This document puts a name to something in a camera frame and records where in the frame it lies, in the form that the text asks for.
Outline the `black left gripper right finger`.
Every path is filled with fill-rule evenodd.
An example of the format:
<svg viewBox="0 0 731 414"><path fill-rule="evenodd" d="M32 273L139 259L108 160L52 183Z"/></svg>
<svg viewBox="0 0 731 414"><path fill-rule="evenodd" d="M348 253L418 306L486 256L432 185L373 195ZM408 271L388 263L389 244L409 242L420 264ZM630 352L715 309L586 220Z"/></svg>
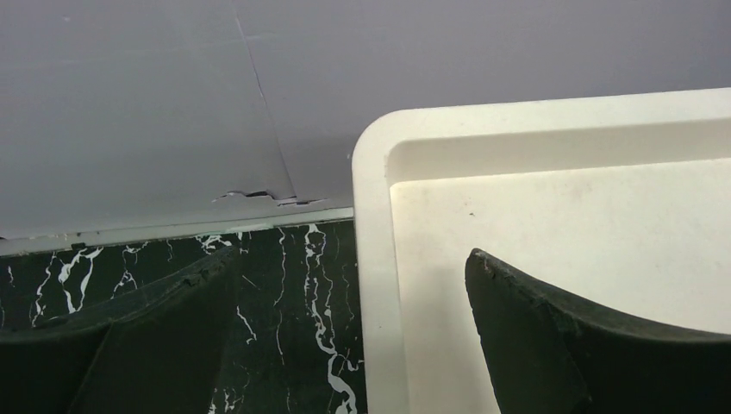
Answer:
<svg viewBox="0 0 731 414"><path fill-rule="evenodd" d="M727 413L730 337L590 301L476 248L465 288L503 413Z"/></svg>

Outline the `white drawer organizer box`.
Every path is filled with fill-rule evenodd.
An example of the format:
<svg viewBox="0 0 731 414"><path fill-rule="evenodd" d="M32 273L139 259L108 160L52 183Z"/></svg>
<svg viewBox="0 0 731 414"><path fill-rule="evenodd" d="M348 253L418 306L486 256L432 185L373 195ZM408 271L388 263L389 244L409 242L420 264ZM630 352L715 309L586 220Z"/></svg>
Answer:
<svg viewBox="0 0 731 414"><path fill-rule="evenodd" d="M498 410L479 248L639 317L730 331L727 88L400 110L353 153L371 413Z"/></svg>

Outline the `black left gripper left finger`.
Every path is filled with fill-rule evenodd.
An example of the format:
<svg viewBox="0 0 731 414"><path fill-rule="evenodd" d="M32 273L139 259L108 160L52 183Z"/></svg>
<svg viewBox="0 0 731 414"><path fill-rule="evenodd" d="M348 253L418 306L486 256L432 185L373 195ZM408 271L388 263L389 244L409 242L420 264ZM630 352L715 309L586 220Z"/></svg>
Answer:
<svg viewBox="0 0 731 414"><path fill-rule="evenodd" d="M204 413L239 291L239 250L1 334L4 413Z"/></svg>

